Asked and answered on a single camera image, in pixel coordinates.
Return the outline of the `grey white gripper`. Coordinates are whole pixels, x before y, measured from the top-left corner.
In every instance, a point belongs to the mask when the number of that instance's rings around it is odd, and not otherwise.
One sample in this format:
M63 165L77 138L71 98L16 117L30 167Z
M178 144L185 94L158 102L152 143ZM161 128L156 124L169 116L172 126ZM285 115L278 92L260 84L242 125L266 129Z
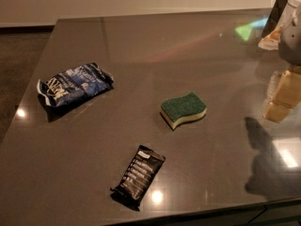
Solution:
M301 11L295 10L285 25L280 25L259 42L263 50L278 49L288 63L301 65ZM286 70L274 72L266 92L262 116L269 121L283 121L301 102L301 74Z

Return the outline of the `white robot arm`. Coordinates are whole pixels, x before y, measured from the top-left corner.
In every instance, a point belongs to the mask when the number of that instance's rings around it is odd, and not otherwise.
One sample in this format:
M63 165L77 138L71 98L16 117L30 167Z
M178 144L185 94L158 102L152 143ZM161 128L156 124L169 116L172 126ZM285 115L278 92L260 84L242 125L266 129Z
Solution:
M277 0L261 36L259 47L290 65L273 73L263 103L262 117L281 122L301 103L301 0Z

